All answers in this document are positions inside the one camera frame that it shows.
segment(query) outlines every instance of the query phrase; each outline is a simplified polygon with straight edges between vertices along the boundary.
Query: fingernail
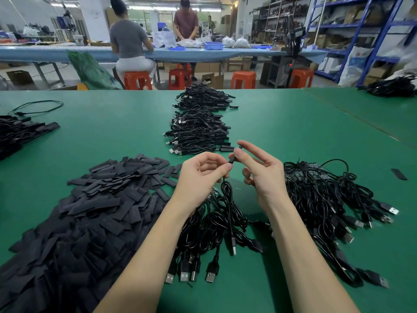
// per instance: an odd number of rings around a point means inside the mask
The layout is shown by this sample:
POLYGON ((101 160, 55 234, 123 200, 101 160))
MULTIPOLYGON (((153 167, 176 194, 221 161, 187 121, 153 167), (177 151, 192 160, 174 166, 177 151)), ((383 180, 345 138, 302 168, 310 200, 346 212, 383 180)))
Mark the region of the fingernail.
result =
POLYGON ((235 150, 233 151, 233 153, 235 154, 235 155, 241 155, 242 153, 243 153, 243 150, 241 150, 240 148, 235 148, 235 150))

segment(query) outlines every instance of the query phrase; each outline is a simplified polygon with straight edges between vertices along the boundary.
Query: person in gray shirt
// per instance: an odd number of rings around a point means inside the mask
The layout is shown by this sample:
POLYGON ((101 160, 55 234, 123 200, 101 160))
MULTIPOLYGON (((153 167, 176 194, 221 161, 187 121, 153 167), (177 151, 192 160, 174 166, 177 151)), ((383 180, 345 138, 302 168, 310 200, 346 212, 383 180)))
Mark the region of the person in gray shirt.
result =
POLYGON ((110 28, 112 51, 119 54, 116 63, 119 78, 123 81, 126 71, 147 71, 152 79, 156 72, 156 62, 143 56, 142 44, 148 51, 154 51, 146 31, 135 22, 129 21, 128 10, 122 0, 110 0, 110 3, 116 16, 120 18, 110 28))

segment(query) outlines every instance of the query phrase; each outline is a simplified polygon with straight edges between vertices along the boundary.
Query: green plastic bag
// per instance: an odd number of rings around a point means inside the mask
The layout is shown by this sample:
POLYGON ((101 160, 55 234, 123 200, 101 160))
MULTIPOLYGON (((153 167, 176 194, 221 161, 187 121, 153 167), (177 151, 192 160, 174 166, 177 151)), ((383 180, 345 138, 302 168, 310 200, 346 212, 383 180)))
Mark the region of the green plastic bag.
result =
POLYGON ((123 90, 122 85, 106 69, 101 67, 98 62, 88 52, 68 52, 81 82, 89 90, 123 90))

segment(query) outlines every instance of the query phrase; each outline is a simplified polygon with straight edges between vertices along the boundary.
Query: blue tablecloth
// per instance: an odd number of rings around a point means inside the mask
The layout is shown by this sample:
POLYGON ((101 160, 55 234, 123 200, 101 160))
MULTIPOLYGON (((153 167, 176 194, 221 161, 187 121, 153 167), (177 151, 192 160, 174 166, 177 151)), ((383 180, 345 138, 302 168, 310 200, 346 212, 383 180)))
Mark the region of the blue tablecloth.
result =
MULTIPOLYGON (((67 50, 88 51, 98 62, 116 62, 118 56, 110 47, 93 46, 0 46, 0 61, 25 62, 70 62, 67 50)), ((206 50, 204 48, 187 48, 184 51, 155 48, 154 52, 144 51, 145 57, 170 62, 214 62, 240 56, 269 57, 286 55, 268 49, 224 48, 223 50, 206 50)), ((300 55, 321 63, 327 52, 322 50, 302 51, 300 55)))

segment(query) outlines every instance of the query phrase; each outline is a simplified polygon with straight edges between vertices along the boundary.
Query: red plastic stool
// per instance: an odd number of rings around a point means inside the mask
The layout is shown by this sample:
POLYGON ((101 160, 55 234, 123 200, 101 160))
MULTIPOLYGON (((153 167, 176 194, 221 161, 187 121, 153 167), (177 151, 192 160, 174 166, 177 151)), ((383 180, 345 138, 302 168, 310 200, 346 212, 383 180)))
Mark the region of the red plastic stool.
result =
POLYGON ((185 76, 186 70, 184 69, 172 69, 169 71, 169 89, 170 90, 185 90, 185 76), (175 83, 171 82, 172 76, 175 77, 175 83))
POLYGON ((313 81, 314 71, 311 69, 296 68, 293 69, 289 87, 294 88, 310 88, 313 81))
POLYGON ((149 79, 149 73, 147 71, 131 71, 125 72, 125 88, 126 90, 143 90, 146 85, 149 90, 152 90, 151 80, 149 79))
POLYGON ((232 76, 230 89, 242 89, 242 81, 245 82, 243 89, 254 89, 256 73, 254 71, 235 71, 232 76))
MULTIPOLYGON (((184 69, 182 64, 177 64, 178 69, 184 69)), ((185 70, 187 73, 187 83, 188 85, 191 85, 191 75, 193 74, 193 71, 191 70, 190 64, 187 64, 187 69, 185 70)))

